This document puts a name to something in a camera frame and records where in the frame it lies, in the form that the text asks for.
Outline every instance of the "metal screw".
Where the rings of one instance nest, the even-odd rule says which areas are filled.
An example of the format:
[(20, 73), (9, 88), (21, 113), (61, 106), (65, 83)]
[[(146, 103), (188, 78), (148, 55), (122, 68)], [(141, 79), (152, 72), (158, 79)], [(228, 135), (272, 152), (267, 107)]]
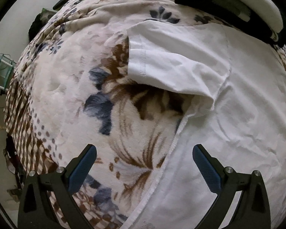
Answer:
[(226, 172), (232, 173), (234, 170), (232, 167), (226, 167)]
[(58, 167), (58, 168), (56, 169), (56, 172), (57, 172), (57, 173), (62, 173), (64, 170), (65, 170), (64, 167)]
[(36, 172), (32, 170), (32, 171), (29, 173), (29, 176), (30, 176), (30, 177), (33, 177), (35, 174), (36, 174)]
[(259, 176), (261, 175), (261, 173), (260, 173), (258, 170), (255, 170), (255, 171), (254, 171), (254, 174), (255, 174), (257, 177), (259, 177)]

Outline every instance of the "bed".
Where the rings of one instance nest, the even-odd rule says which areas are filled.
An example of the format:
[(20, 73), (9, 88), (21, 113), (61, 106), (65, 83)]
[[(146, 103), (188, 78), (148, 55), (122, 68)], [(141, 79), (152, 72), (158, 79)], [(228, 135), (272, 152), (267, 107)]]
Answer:
[[(97, 147), (73, 195), (95, 229), (120, 228), (140, 204), (192, 99), (127, 76), (126, 30), (146, 20), (233, 27), (174, 0), (69, 0), (24, 50), (7, 94), (7, 133), (27, 173), (53, 172)], [(286, 46), (276, 51), (286, 71)]]

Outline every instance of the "white wall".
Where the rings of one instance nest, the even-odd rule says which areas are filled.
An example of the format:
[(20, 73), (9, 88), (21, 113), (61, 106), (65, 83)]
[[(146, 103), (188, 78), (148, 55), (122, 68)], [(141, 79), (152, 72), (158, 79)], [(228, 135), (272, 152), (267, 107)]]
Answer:
[(17, 0), (0, 22), (0, 53), (10, 54), (17, 62), (29, 43), (28, 32), (42, 8), (59, 0)]

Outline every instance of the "bedspread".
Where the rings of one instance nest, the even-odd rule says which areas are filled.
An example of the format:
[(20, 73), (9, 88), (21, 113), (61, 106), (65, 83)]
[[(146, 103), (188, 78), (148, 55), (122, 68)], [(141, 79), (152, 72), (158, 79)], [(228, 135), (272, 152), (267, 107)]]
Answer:
[[(127, 77), (126, 30), (145, 20), (231, 26), (174, 0), (69, 0), (24, 50), (6, 99), (7, 132), (27, 173), (53, 172), (97, 147), (73, 195), (95, 229), (120, 228), (139, 204), (192, 99)], [(286, 47), (276, 50), (286, 70)]]

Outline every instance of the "floor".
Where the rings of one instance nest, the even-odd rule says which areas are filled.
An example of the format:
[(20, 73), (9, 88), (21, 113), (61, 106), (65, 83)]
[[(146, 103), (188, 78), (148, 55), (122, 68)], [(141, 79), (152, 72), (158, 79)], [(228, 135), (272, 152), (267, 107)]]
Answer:
[[(0, 53), (9, 54), (16, 62), (28, 45), (28, 30), (42, 8), (52, 8), (59, 0), (17, 0), (0, 22)], [(5, 96), (0, 96), (0, 125), (4, 126), (3, 107)], [(0, 203), (17, 225), (19, 203), (7, 193), (14, 188), (14, 175), (6, 168), (3, 149), (5, 148), (6, 132), (0, 130)]]

